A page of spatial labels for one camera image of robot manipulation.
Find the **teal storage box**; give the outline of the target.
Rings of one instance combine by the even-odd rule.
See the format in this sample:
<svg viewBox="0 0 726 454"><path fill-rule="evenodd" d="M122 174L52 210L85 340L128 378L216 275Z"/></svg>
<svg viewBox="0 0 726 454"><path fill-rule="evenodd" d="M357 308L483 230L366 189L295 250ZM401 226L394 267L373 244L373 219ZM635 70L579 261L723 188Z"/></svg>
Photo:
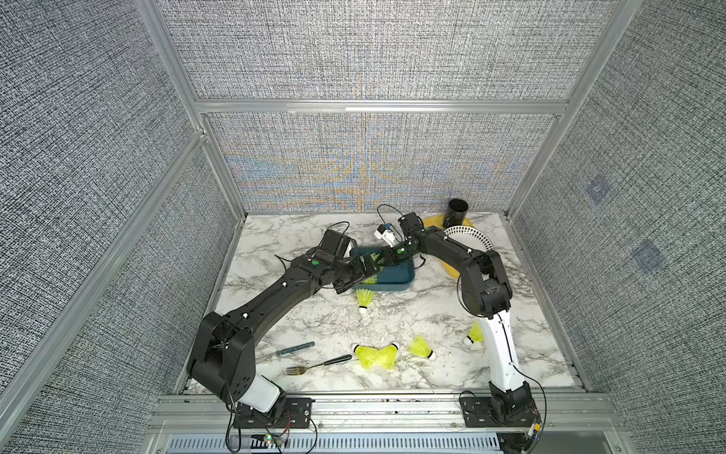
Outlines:
<svg viewBox="0 0 726 454"><path fill-rule="evenodd" d="M355 285L355 289L370 291L406 291L415 278L413 259L408 257L400 260L395 266L387 267L375 276L376 282L370 279Z"/></svg>

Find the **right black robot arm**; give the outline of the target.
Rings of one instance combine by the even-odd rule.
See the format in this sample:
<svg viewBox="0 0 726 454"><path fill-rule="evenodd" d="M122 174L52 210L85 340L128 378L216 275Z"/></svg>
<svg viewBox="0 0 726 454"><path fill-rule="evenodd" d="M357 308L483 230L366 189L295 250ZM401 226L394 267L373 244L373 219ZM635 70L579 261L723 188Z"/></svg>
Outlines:
<svg viewBox="0 0 726 454"><path fill-rule="evenodd" d="M388 246L374 259L378 269L394 266L418 253L437 257L459 272L459 302L478 319L489 354L491 414L499 424L518 420L534 406L531 386L519 370L510 325L510 286L495 251L471 248L436 227L411 230L408 238Z"/></svg>

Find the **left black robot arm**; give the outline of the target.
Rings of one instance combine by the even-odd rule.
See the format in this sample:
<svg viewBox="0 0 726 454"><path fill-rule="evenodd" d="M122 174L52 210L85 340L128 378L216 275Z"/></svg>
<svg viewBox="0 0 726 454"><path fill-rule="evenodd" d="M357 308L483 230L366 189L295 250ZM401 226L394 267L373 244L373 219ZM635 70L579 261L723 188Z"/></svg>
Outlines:
<svg viewBox="0 0 726 454"><path fill-rule="evenodd" d="M281 417L284 390L257 372L255 348L302 301L331 286L344 293L378 274L382 266L368 253L335 257L310 253L296 257L284 274L253 300L224 315L202 318L188 374L229 407L246 406L270 419Z"/></svg>

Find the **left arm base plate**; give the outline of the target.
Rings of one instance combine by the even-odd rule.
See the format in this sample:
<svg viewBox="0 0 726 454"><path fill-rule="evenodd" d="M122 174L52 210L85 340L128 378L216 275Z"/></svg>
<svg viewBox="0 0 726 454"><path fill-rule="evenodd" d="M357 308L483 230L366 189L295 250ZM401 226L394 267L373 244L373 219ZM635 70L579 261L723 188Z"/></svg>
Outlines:
<svg viewBox="0 0 726 454"><path fill-rule="evenodd" d="M311 398L286 397L269 412L259 412L243 404L237 405L234 429L308 429L312 414Z"/></svg>

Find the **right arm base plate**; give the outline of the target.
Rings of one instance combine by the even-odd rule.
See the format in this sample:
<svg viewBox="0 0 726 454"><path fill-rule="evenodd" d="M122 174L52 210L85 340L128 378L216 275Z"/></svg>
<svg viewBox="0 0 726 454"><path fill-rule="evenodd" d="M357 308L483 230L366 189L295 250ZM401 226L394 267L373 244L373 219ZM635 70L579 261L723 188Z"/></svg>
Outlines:
<svg viewBox="0 0 726 454"><path fill-rule="evenodd" d="M489 396L464 392L459 395L459 406L465 427L482 428L530 428L539 422L539 414L531 407L508 410L504 404Z"/></svg>

